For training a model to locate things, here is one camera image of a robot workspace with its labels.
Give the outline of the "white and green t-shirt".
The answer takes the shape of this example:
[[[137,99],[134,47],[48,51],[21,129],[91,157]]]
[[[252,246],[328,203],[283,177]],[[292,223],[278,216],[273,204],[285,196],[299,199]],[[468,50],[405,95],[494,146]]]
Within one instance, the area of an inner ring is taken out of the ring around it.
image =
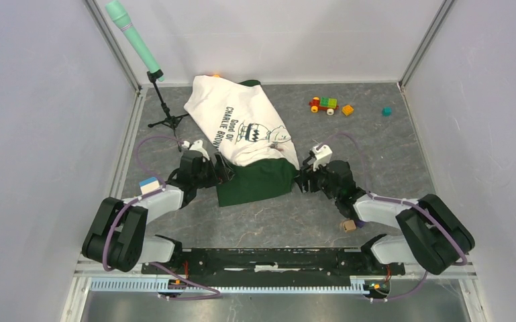
[[[292,191],[299,171],[297,151],[260,81],[196,76],[184,109],[235,172],[216,188],[220,207]],[[282,150],[270,148],[273,142]]]

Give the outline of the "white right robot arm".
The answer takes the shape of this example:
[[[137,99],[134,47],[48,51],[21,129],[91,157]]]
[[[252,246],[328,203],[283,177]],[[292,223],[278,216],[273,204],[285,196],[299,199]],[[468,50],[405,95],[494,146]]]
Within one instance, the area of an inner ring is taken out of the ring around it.
[[[417,263],[439,275],[452,265],[465,265],[476,245],[469,230],[437,195],[396,199],[368,193],[356,184],[345,161],[320,162],[309,156],[295,180],[302,192],[321,191],[333,200],[341,215],[357,228],[373,222],[401,231],[398,236],[384,235],[366,243],[360,263],[370,274],[379,273],[387,264]]]

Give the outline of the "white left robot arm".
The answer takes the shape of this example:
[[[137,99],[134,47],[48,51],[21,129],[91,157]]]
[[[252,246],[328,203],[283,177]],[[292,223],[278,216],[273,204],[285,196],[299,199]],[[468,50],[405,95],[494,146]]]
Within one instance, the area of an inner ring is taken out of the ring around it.
[[[184,264],[180,241],[163,235],[149,236],[151,221],[185,208],[200,189],[227,183],[234,170],[225,158],[214,160],[202,152],[184,152],[179,167],[168,180],[143,195],[130,199],[103,199],[84,239],[81,254],[103,265],[104,270],[129,272],[138,264],[157,262],[167,273],[178,272]]]

